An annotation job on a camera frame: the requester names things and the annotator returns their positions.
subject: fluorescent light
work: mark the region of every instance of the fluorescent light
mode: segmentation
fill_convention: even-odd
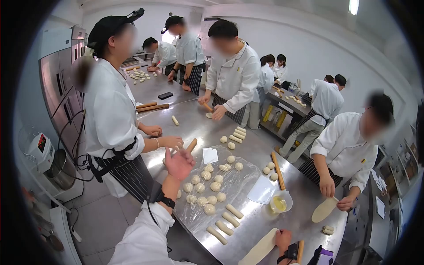
[[[358,13],[359,0],[349,0],[349,12],[352,15],[356,15]]]

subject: hand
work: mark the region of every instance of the hand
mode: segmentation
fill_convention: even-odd
[[[201,96],[200,98],[198,98],[197,102],[199,102],[200,105],[203,105],[204,103],[207,104],[210,99],[211,99],[210,95],[209,96],[204,95],[204,96]]]
[[[193,156],[187,150],[180,149],[171,157],[171,152],[165,148],[165,166],[168,173],[176,179],[183,181],[195,164]]]
[[[224,116],[224,114],[227,112],[227,109],[222,105],[216,105],[214,107],[215,111],[212,114],[213,120],[220,120]]]
[[[291,241],[291,231],[287,229],[277,230],[275,234],[275,244],[277,245],[280,254],[284,255],[284,252],[289,249]]]
[[[183,89],[185,91],[191,91],[191,88],[188,85],[186,85],[185,82],[183,82]]]
[[[330,175],[320,176],[319,189],[321,190],[322,195],[329,198],[334,197],[334,180]]]
[[[144,126],[142,131],[147,135],[159,136],[162,134],[162,128],[159,125]]]
[[[352,207],[354,201],[355,198],[346,196],[337,203],[337,208],[339,208],[340,211],[345,212]]]
[[[183,148],[184,141],[180,136],[165,136],[161,138],[161,146],[179,149]]]

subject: striped apron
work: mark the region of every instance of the striped apron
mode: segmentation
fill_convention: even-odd
[[[291,130],[290,134],[292,134],[295,130],[299,129],[300,126],[302,126],[305,122],[309,121],[313,116],[321,116],[320,114],[316,113],[312,108],[309,111],[308,115],[306,115],[305,117],[303,117],[303,119],[300,120],[300,122],[298,122],[293,129]],[[324,118],[325,120],[325,126],[327,126],[328,123],[328,119]]]
[[[299,171],[302,172],[308,179],[312,180],[315,185],[319,186],[319,174],[315,168],[314,160],[312,158],[308,158],[308,160],[299,167]],[[331,178],[334,180],[334,187],[337,188],[343,178],[334,175],[331,169],[328,169],[328,171],[330,172]]]
[[[188,86],[191,92],[199,96],[200,81],[202,80],[202,65],[193,66],[190,77],[188,78]],[[180,85],[183,85],[185,73],[185,65],[180,66]]]
[[[105,168],[106,165],[112,163],[112,160],[115,159],[115,157],[102,159],[96,156],[92,156],[92,158],[102,168]],[[113,167],[109,173],[140,203],[143,203],[147,198],[153,178],[141,156],[137,156],[133,160],[119,159],[117,166]]]
[[[309,96],[309,93],[306,93],[302,96],[302,101],[308,104],[309,106],[312,105],[312,98]]]
[[[220,96],[218,96],[217,94],[215,94],[213,102],[212,102],[212,106],[215,107],[216,105],[224,105],[224,103],[226,103],[227,101],[223,98],[221,98]],[[236,111],[236,113],[231,113],[229,111],[227,111],[225,113],[225,115],[227,115],[228,117],[230,117],[233,121],[237,122],[238,124],[241,125],[241,122],[243,121],[243,116],[244,113],[246,111],[246,105],[243,106],[241,109],[239,109],[238,111]]]
[[[168,76],[170,73],[171,73],[171,70],[172,70],[172,68],[174,68],[174,65],[175,65],[175,63],[173,63],[173,64],[170,64],[170,65],[167,65],[166,67],[165,67],[165,75],[166,76]],[[176,82],[177,81],[177,71],[175,71],[175,73],[174,73],[174,78],[173,78],[173,80]]]

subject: black baseball cap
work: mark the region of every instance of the black baseball cap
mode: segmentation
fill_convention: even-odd
[[[108,16],[100,19],[93,27],[88,36],[87,46],[94,50],[99,49],[103,44],[116,33],[116,30],[123,24],[133,24],[144,14],[144,9],[132,11],[128,16]]]
[[[163,34],[169,29],[170,26],[179,24],[182,18],[183,17],[180,16],[170,16],[165,22],[165,29],[162,30],[160,33]]]

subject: plastic wrap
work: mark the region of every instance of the plastic wrap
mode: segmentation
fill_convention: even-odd
[[[196,160],[196,168],[190,172],[190,175],[182,182],[180,186],[182,196],[181,198],[177,199],[176,206],[174,209],[174,213],[177,215],[178,219],[186,226],[187,229],[191,231],[192,234],[194,234],[198,229],[206,228],[208,225],[215,223],[219,218],[221,218],[221,214],[223,213],[225,206],[227,204],[232,203],[232,201],[244,188],[245,184],[252,179],[259,178],[259,176],[261,175],[261,172],[257,166],[237,156],[235,156],[235,161],[230,164],[232,167],[229,171],[220,170],[218,166],[227,164],[227,157],[231,156],[232,153],[227,148],[221,145],[212,146],[210,148],[217,150],[219,159],[218,162],[212,163],[214,171],[211,172],[211,179],[204,180],[201,177],[201,172],[205,168],[206,164],[203,163],[203,158],[198,158]],[[234,168],[234,165],[237,162],[243,164],[243,169],[240,171]],[[205,185],[204,192],[196,192],[194,186],[191,192],[185,192],[183,190],[184,183],[191,182],[191,179],[194,175],[200,176],[200,183],[203,183]],[[221,184],[221,190],[219,192],[214,192],[210,188],[210,185],[214,182],[214,178],[216,175],[221,175],[224,179]],[[211,195],[216,196],[220,192],[226,194],[226,199],[223,202],[218,201],[215,204],[216,212],[214,215],[206,215],[203,211],[203,207],[198,206],[197,202],[189,204],[186,200],[187,195],[194,195],[197,198],[202,196],[208,198]]]

